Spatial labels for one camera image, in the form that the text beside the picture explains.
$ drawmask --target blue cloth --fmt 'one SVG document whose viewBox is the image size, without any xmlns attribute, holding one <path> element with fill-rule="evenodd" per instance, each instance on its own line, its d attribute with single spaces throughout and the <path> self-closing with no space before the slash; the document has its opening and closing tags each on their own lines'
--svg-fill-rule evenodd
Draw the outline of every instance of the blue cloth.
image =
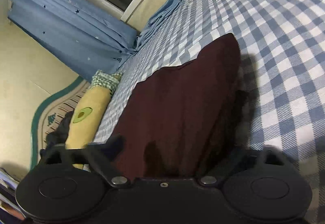
<svg viewBox="0 0 325 224">
<path fill-rule="evenodd" d="M 136 49 L 139 51 L 143 45 L 145 45 L 149 39 L 156 33 L 162 23 L 167 19 L 173 12 L 179 7 L 182 0 L 167 0 L 165 4 L 162 5 L 160 9 L 157 10 L 155 14 L 153 14 L 137 37 L 136 40 Z"/>
<path fill-rule="evenodd" d="M 134 54 L 136 30 L 88 0 L 12 0 L 8 17 L 87 81 Z"/>
</svg>

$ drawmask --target dark red fabric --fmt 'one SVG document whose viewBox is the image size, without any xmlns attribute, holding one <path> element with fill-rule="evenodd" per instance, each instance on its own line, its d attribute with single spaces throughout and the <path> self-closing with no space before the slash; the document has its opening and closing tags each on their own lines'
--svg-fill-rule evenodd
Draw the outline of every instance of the dark red fabric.
<svg viewBox="0 0 325 224">
<path fill-rule="evenodd" d="M 113 132 L 126 139 L 116 168 L 133 179 L 192 176 L 204 167 L 209 152 L 223 145 L 220 120 L 233 107 L 239 64 L 238 43 L 227 34 L 197 59 L 138 83 Z"/>
</svg>

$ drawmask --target blue and white checkered fabric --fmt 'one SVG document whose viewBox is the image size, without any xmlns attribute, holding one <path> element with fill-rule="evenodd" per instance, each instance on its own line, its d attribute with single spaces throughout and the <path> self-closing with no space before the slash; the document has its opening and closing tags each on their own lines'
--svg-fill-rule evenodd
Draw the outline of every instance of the blue and white checkered fabric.
<svg viewBox="0 0 325 224">
<path fill-rule="evenodd" d="M 292 157 L 313 189 L 306 219 L 325 223 L 324 20 L 324 0 L 183 0 L 122 67 L 95 141 L 111 135 L 138 82 L 195 59 L 205 45 L 232 32 L 249 92 L 238 142 L 253 149 L 271 144 Z"/>
</svg>

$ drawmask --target silver rivet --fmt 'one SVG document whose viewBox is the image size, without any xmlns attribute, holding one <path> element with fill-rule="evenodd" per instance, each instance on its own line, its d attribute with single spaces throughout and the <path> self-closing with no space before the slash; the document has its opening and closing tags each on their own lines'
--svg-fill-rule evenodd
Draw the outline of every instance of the silver rivet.
<svg viewBox="0 0 325 224">
<path fill-rule="evenodd" d="M 112 183 L 115 185 L 124 185 L 127 183 L 127 178 L 124 176 L 117 176 L 112 179 Z"/>
<path fill-rule="evenodd" d="M 204 176 L 201 178 L 201 183 L 205 185 L 212 185 L 217 182 L 217 179 L 215 179 L 213 176 Z"/>
<path fill-rule="evenodd" d="M 161 186 L 161 187 L 168 187 L 169 184 L 168 184 L 168 183 L 160 183 L 160 186 Z"/>
</svg>

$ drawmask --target blue curtain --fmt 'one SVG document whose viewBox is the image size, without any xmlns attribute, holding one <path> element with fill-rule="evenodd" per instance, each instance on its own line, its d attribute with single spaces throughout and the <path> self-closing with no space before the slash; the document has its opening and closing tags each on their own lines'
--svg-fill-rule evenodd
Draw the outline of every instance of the blue curtain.
<svg viewBox="0 0 325 224">
<path fill-rule="evenodd" d="M 88 0 L 12 1 L 9 19 L 87 81 L 136 53 L 136 30 Z"/>
</svg>

